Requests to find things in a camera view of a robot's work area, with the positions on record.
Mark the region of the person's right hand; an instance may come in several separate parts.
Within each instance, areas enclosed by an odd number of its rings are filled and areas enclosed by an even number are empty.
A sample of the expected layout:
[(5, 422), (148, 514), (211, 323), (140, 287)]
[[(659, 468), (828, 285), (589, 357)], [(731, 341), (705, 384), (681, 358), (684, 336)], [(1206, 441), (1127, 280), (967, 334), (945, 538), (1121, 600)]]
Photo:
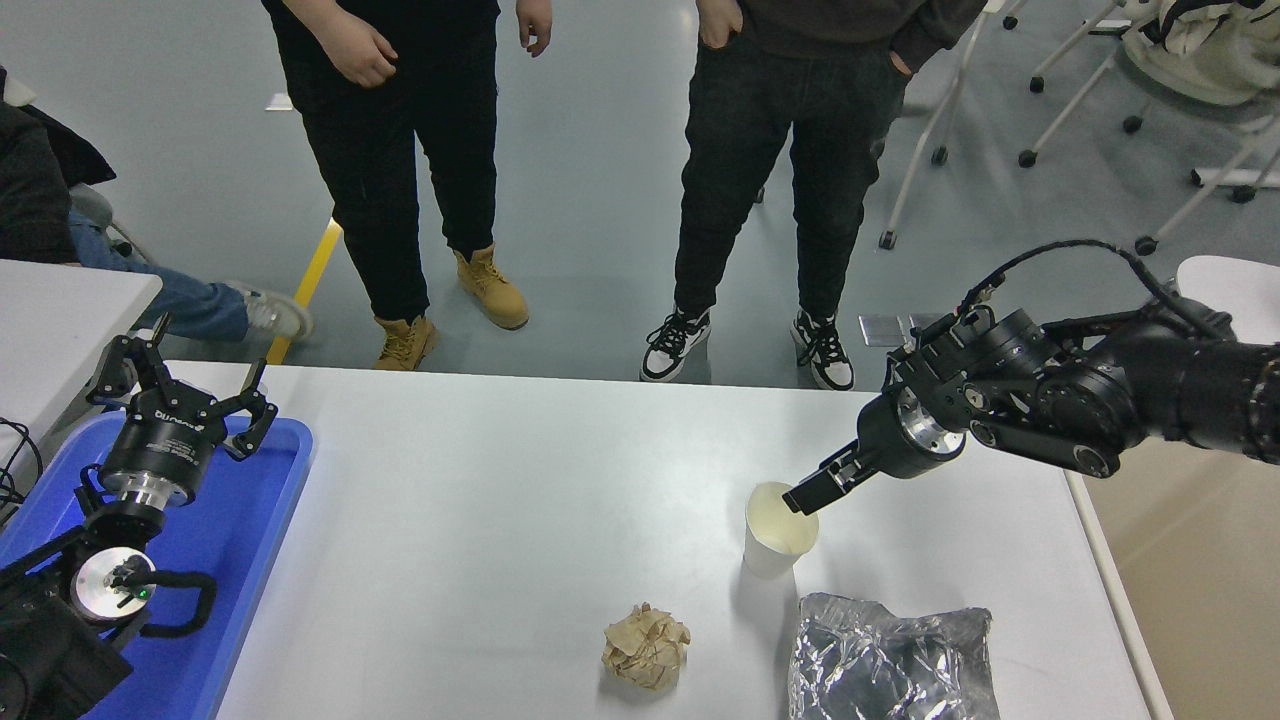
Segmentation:
[(744, 14), (735, 0), (696, 0), (699, 38), (709, 49), (724, 49), (742, 32)]
[(396, 73), (398, 55), (371, 24), (337, 8), (314, 31), (337, 70), (361, 88), (376, 88)]

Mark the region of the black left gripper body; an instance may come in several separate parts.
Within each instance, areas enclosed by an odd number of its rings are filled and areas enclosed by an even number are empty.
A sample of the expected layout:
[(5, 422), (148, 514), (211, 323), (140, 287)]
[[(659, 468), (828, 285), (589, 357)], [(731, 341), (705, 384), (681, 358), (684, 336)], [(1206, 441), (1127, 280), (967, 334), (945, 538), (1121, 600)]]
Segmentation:
[(142, 389), (129, 401), (125, 421), (99, 469), (99, 483), (122, 492), (129, 479), (168, 480), (197, 493), (225, 438), (225, 423), (210, 413), (215, 398), (183, 383)]

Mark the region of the person's left hand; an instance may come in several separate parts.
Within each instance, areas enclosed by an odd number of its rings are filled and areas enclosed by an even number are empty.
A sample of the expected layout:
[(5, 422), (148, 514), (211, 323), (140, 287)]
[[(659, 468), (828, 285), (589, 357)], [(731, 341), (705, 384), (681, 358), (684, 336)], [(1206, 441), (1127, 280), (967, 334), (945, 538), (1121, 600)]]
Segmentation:
[(530, 58), (539, 58), (550, 45), (554, 27), (553, 3), (550, 0), (518, 0), (515, 5), (515, 14), (521, 47)]

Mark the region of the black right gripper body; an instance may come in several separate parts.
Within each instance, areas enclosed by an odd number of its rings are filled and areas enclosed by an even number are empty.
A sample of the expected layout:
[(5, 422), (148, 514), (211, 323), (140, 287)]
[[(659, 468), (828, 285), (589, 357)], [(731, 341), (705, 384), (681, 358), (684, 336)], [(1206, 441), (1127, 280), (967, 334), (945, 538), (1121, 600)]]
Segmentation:
[(942, 427), (913, 392), (886, 392), (859, 413), (858, 441), (863, 465), (911, 479), (956, 459), (966, 434)]

